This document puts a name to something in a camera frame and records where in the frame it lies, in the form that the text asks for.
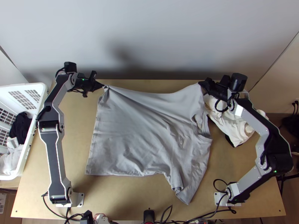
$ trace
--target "white laundry basket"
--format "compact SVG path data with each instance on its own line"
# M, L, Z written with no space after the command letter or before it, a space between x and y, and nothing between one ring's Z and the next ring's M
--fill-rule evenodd
M7 152L6 139L16 116L25 111L32 122L15 172L0 173L0 180L12 180L21 176L36 129L36 116L43 107L47 86L43 83L0 86L0 153Z

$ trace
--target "white wall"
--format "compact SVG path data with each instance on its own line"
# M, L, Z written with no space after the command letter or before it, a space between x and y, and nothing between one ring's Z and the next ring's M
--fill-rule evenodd
M268 113L292 113L292 102L299 100L299 34L250 91L255 108Z
M0 47L0 86L20 83L28 83L28 81L2 52Z
M297 33L298 8L298 0L2 0L0 45L29 81L49 82L72 61L240 72L250 88Z

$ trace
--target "wooden table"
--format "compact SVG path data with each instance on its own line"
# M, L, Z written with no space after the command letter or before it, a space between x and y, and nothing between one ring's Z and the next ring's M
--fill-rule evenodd
M127 89L171 93L196 80L99 80ZM256 158L255 144L258 135L238 148L232 148L224 134L209 122L213 143L210 149L208 168L190 205L185 205L171 190L163 175L147 177L92 176L85 175L85 166L94 128L96 107L103 90L89 93L83 98L78 93L67 93L60 108L65 115L65 136L62 141L65 170L76 192L84 192L84 206L72 208L71 214L91 210L105 213L110 220L142 220L143 211L152 208L157 219L166 207L173 204L170 219L187 220L214 211L213 180L238 181L249 171ZM22 175L12 216L23 218L57 219L43 204L41 195L48 189L49 170L44 143L36 134ZM50 207L65 215L65 208ZM214 218L253 218L285 215L283 202L275 178L251 193L237 214L217 213Z

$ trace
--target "cardboard box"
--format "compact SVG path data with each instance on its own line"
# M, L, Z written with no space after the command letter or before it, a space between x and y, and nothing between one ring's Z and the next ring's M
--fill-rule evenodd
M16 193L0 189L0 224L22 224L21 218L11 218Z

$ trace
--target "black cable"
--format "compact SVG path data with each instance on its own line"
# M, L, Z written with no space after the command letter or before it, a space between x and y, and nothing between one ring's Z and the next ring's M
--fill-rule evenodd
M170 209L169 214L168 214L167 218L163 221L164 215L165 215L165 213L166 213L169 209ZM169 219L169 217L170 217L170 215L171 215L171 212L172 212L172 205L169 206L168 208L166 208L166 209L164 210L164 212L162 213L162 216L161 216L161 219L160 219L160 224L165 224L165 223L167 222L167 220Z
M225 183L225 186L227 186L228 184L224 180L222 180L222 179L215 179L213 181L213 186L216 189L216 191L221 192L221 193L227 193L226 191L222 191L222 190L219 190L219 189L216 188L216 186L215 186L216 181L222 181L223 183Z
M42 197L43 197L44 205L47 207L47 209L48 209L50 212L52 212L54 215L56 215L56 216L58 216L58 217L60 217L60 218L65 219L65 220L66 220L65 224L68 223L69 220L79 221L79 222L80 222L80 220L76 220L76 219L74 219L74 217L76 217L76 216L78 216L78 215L81 215L81 216L82 216L82 214L75 214L75 215L72 215L71 217L67 218L67 217L64 217L64 216L62 216L62 215L58 215L58 214L55 213L53 210L51 210L51 209L49 208L49 206L47 205L46 200L44 199L45 196L47 196L47 195L48 195L48 192L46 192L45 194L43 194Z
M218 103L220 102L220 100L221 100L221 99L218 99L218 100L216 101L216 103L215 103L215 109L216 109L218 112L223 113L223 112L225 112L225 111L228 110L228 106L227 106L226 108L224 108L223 110L218 110L218 109L217 109L217 105L218 105Z
M298 100L295 100L295 104L297 105L297 110L296 110L296 115L297 115L297 113L298 113L298 107L299 107L299 102L298 102Z
M294 116L294 114L295 114L295 109L296 109L296 106L295 106L296 104L293 102L292 105L293 105L293 107L294 107L292 116Z
M55 74L55 78L57 77L58 73L61 72L61 71L63 71L64 69L65 69L65 67L59 69L59 70L56 72L56 74Z
M209 218L212 218L212 217L218 212L218 208L219 208L220 202L221 202L221 200L222 200L226 195L227 195L227 193L224 194L224 195L222 195L222 197L220 198L220 200L219 200L219 202L218 202L218 204L217 204L216 210L215 210L214 212L210 212L210 213L207 213L207 214L205 214L205 215L198 216L198 217L196 217L196 218L193 218L193 219L191 219L191 220L188 220L186 223L190 223L190 222L193 222L193 221L195 221L195 220L200 220L200 219L209 219Z
M239 92L236 92L236 93L232 93L232 95L228 98L228 100L227 100L227 106L226 106L226 108L224 108L223 110L219 110L219 109L217 109L217 105L218 105L218 103L220 102L220 100L221 99L218 99L217 101L216 101L216 103L215 103L215 109L216 109L216 111L218 111L218 112L220 112L220 113L224 113L225 111L227 111L228 110L228 107L230 107L231 105L231 100L232 99L234 99L234 98L239 98L240 97L240 93ZM233 107L232 107L232 111L235 109L235 102L234 101L232 101L232 105L233 105Z
M71 89L71 90L68 90L68 92L75 92L75 93L84 93L84 91L79 91L77 89Z

